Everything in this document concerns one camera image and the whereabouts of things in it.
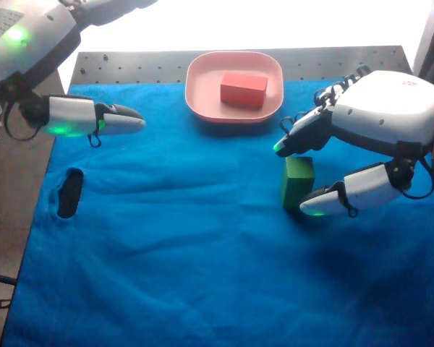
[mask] blue fabric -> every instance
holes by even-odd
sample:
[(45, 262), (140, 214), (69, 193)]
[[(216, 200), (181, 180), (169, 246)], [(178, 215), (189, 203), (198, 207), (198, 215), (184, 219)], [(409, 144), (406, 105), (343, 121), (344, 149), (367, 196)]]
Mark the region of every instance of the blue fabric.
[[(243, 127), (200, 121), (183, 85), (73, 87), (148, 126), (100, 149), (57, 139), (4, 346), (434, 346), (434, 194), (357, 219), (281, 208), (278, 122), (330, 83), (286, 83)], [(336, 139), (307, 155), (317, 187), (388, 160)], [(62, 220), (70, 168), (84, 185)], [(418, 166), (410, 192), (429, 186)]]

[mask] pink bowl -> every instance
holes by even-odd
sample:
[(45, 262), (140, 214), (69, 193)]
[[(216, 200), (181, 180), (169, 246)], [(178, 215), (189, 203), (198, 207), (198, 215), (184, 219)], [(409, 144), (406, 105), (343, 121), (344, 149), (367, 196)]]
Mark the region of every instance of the pink bowl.
[[(220, 100), (227, 71), (268, 78), (267, 96), (259, 110), (229, 106)], [(283, 72), (270, 56), (258, 52), (212, 52), (197, 57), (188, 68), (185, 99), (200, 118), (215, 123), (258, 123), (270, 118), (283, 103)]]

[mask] bright white wall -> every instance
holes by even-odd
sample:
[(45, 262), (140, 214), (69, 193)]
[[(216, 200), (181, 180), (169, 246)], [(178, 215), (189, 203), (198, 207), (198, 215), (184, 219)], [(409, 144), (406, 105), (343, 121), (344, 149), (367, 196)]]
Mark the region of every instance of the bright white wall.
[(433, 2), (158, 0), (116, 22), (87, 28), (59, 74), (67, 91), (80, 51), (400, 45), (413, 65)]

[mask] metal plate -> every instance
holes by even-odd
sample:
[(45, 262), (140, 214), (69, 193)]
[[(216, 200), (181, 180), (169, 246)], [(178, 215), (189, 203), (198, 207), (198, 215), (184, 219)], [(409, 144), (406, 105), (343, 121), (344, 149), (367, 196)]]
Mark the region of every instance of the metal plate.
[[(346, 76), (359, 64), (372, 70), (412, 73), (401, 46), (290, 48), (256, 50), (272, 56), (285, 80), (321, 80)], [(72, 85), (180, 83), (191, 62), (207, 51), (82, 52)]]

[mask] robotic arm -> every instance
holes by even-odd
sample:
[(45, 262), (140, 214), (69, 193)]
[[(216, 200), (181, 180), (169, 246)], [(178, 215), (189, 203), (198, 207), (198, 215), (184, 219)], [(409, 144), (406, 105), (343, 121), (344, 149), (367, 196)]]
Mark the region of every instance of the robotic arm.
[[(7, 105), (4, 127), (15, 103), (35, 129), (60, 136), (129, 134), (144, 126), (141, 115), (117, 105), (94, 104), (73, 95), (42, 96), (33, 88), (45, 80), (80, 44), (88, 25), (104, 25), (156, 0), (0, 0), (0, 105)], [(93, 144), (92, 138), (98, 141)]]
[[(314, 95), (316, 107), (299, 120), (284, 119), (286, 132), (274, 150), (281, 157), (320, 150), (331, 136), (393, 160), (350, 173), (344, 181), (307, 195), (299, 208), (308, 215), (348, 213), (376, 207), (404, 195), (419, 200), (434, 190), (434, 85), (399, 72), (359, 67), (357, 76)], [(284, 123), (292, 124), (288, 130)], [(425, 161), (432, 151), (433, 167)], [(422, 197), (407, 194), (416, 162), (430, 173), (433, 188)]]

